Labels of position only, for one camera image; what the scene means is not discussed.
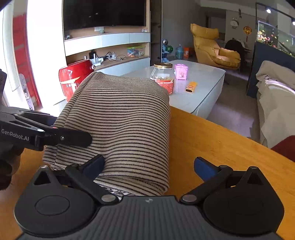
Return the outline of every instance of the black television screen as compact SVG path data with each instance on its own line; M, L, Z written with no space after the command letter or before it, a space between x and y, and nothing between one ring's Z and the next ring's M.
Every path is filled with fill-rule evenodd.
M64 31L102 26L145 26L146 0L63 0Z

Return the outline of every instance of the water bottle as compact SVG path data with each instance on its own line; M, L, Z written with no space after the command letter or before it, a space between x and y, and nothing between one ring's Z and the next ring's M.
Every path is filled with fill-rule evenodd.
M182 47L181 44L179 44L179 47L176 48L175 51L175 59L183 59L183 55L184 55L184 49Z

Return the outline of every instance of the fish tank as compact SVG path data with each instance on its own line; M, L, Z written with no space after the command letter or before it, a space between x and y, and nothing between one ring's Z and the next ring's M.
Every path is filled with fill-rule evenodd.
M257 41L276 48L295 58L295 36L258 21Z

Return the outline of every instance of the screw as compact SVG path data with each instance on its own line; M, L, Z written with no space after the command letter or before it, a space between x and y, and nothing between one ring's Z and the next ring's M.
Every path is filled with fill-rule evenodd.
M104 202L112 202L116 199L116 197L112 194L106 194L101 197Z
M197 200L197 197L192 194L187 194L182 197L182 200L185 202L194 202Z

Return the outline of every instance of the red drum-shaped appliance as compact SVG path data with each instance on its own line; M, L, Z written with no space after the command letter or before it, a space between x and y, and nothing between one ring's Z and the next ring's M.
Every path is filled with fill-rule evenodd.
M58 76L63 94L68 102L79 84L95 69L89 59L69 64L59 69Z

